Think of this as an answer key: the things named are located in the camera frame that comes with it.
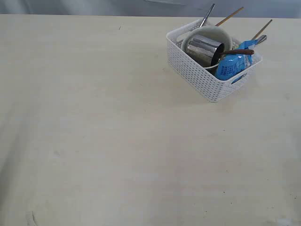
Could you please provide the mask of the reddish brown wooden spoon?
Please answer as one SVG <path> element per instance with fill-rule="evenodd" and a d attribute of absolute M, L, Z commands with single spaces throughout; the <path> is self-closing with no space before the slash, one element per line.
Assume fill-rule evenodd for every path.
<path fill-rule="evenodd" d="M 253 55 L 254 50 L 253 49 L 234 49 L 234 50 L 229 50 L 229 51 L 224 51 L 220 53 L 219 55 L 236 55 L 236 54 L 241 54 L 241 55 Z"/>

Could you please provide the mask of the light wooden chopstick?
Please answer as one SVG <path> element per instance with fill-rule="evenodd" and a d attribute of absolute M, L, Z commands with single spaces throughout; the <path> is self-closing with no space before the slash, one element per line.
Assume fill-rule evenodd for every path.
<path fill-rule="evenodd" d="M 239 9 L 237 9 L 236 11 L 234 11 L 233 13 L 231 13 L 229 16 L 227 16 L 226 18 L 224 18 L 223 20 L 221 20 L 220 22 L 218 22 L 215 26 L 220 26 L 221 24 L 225 23 L 227 20 L 229 20 L 230 18 L 232 18 L 234 15 L 236 15 L 238 12 L 240 12 L 243 9 L 244 9 L 244 7 L 241 7 Z"/>

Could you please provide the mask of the dark wooden chopstick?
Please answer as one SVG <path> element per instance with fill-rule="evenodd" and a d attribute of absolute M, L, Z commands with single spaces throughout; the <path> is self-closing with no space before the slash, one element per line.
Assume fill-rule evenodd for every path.
<path fill-rule="evenodd" d="M 269 24 L 272 22 L 273 20 L 269 20 L 253 37 L 252 40 L 255 40 L 268 26 Z"/>

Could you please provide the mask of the white woven plastic basket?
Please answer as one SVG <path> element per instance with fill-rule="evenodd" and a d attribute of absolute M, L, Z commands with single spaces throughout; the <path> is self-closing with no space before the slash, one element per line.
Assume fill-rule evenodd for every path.
<path fill-rule="evenodd" d="M 262 56 L 256 52 L 252 56 L 253 63 L 250 67 L 226 81 L 217 79 L 181 50 L 184 41 L 177 41 L 179 36 L 198 29 L 201 21 L 201 19 L 195 20 L 166 34 L 167 60 L 170 66 L 199 94 L 209 102 L 218 102 L 240 89 L 248 81 L 255 73 L 256 66 L 262 61 Z"/>

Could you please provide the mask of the shiny stainless steel cup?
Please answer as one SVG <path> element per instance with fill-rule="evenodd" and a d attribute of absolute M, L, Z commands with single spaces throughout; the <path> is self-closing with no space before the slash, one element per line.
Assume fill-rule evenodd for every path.
<path fill-rule="evenodd" d="M 224 49 L 224 43 L 195 34 L 188 39 L 185 52 L 203 67 L 210 67 L 218 63 Z"/>

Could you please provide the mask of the blue snack packet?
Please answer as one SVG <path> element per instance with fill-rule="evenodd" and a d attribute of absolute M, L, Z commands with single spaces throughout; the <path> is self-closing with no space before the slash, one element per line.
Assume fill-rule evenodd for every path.
<path fill-rule="evenodd" d="M 236 49 L 253 49 L 256 40 L 242 42 Z M 221 81 L 226 81 L 236 74 L 242 72 L 253 64 L 253 55 L 224 55 L 219 61 L 215 77 Z"/>

